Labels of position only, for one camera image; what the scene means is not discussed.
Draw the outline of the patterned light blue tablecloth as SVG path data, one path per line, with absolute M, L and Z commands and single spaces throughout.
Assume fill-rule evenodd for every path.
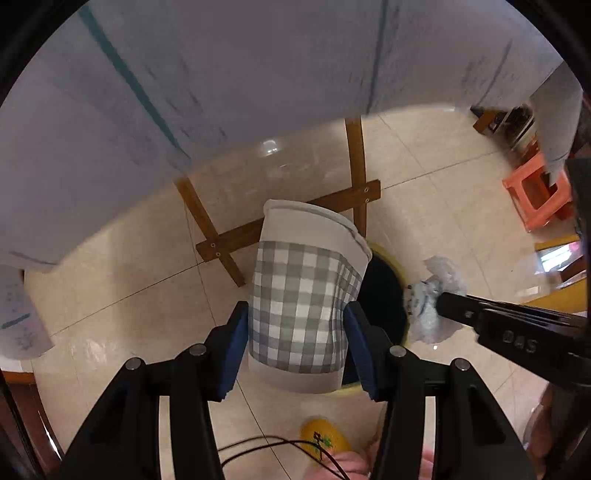
M 421 105 L 535 103 L 564 162 L 579 1 L 5 1 L 1 278 L 54 269 L 191 167 Z

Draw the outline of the black yellow-rimmed trash bin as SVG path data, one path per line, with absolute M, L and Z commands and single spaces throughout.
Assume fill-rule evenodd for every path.
M 359 295 L 346 305 L 342 325 L 348 353 L 342 385 L 359 384 L 370 399 L 389 398 L 386 377 L 393 357 L 406 354 L 409 319 L 404 302 L 408 282 L 396 259 L 377 244 Z

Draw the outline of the white plastic wrapper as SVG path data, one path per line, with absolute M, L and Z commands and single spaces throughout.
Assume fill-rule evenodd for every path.
M 455 265 L 446 257 L 433 256 L 424 261 L 431 276 L 409 285 L 404 292 L 404 306 L 409 319 L 408 338 L 439 344 L 452 337 L 462 325 L 437 313 L 438 298 L 446 292 L 465 296 L 467 285 Z

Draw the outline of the yellow plastic stool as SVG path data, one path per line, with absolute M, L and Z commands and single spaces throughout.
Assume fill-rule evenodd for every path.
M 586 316 L 587 262 L 576 234 L 536 243 L 537 284 L 521 294 L 524 304 Z

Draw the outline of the grey checked paper cup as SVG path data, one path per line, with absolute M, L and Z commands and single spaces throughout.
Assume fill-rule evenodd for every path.
M 342 313 L 366 270 L 329 249 L 259 241 L 249 298 L 252 374 L 296 393 L 341 388 L 349 346 Z

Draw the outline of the pink plastic stool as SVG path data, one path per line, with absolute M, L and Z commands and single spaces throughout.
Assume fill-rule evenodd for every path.
M 528 232 L 573 215 L 572 192 L 566 173 L 560 171 L 556 182 L 550 184 L 541 152 L 513 171 L 502 184 Z

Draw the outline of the wooden table leg frame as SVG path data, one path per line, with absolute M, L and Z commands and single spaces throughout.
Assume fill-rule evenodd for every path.
M 352 186 L 308 203 L 269 200 L 263 218 L 218 232 L 193 184 L 186 176 L 175 181 L 183 203 L 204 235 L 195 250 L 205 263 L 217 260 L 235 285 L 245 276 L 231 254 L 259 241 L 309 245 L 339 252 L 363 274 L 370 261 L 367 246 L 368 205 L 381 198 L 381 182 L 367 179 L 363 125 L 360 118 L 345 121 Z

